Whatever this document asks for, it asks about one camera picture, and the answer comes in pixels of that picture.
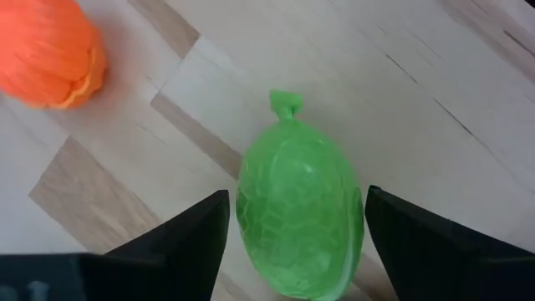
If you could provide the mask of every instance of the dark wood stripe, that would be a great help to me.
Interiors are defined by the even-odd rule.
[[[96,253],[106,253],[161,224],[144,202],[72,137],[29,196]]]
[[[199,39],[199,33],[164,0],[129,0],[129,3],[181,58],[185,58]]]
[[[162,93],[158,93],[150,103],[164,118],[179,131],[188,136],[203,152],[209,155],[229,175],[238,178],[242,155],[233,150],[221,138],[213,134],[193,119],[178,105],[172,103]]]

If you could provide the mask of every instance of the green balloon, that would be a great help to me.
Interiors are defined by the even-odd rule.
[[[353,279],[364,235],[350,164],[325,135],[294,119],[299,94],[270,92],[279,122],[247,150],[237,220],[257,271],[278,292],[332,301]]]

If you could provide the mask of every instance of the black panel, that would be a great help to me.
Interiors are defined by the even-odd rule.
[[[400,301],[534,300],[535,256],[369,188],[366,220]]]
[[[218,191],[106,255],[0,256],[0,300],[209,301],[230,218]]]

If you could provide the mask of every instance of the wooden floor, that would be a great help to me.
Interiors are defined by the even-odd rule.
[[[0,99],[0,253],[102,253],[233,195],[275,121],[271,88],[303,94],[301,118],[340,144],[363,191],[535,252],[535,85],[457,0],[79,2],[104,35],[107,83],[79,110]],[[369,298],[395,297],[368,235],[346,299]],[[284,299],[232,218],[213,300]]]

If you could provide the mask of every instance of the orange balloon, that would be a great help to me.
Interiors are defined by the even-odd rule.
[[[0,89],[34,108],[79,106],[103,84],[97,29],[74,0],[0,0]]]

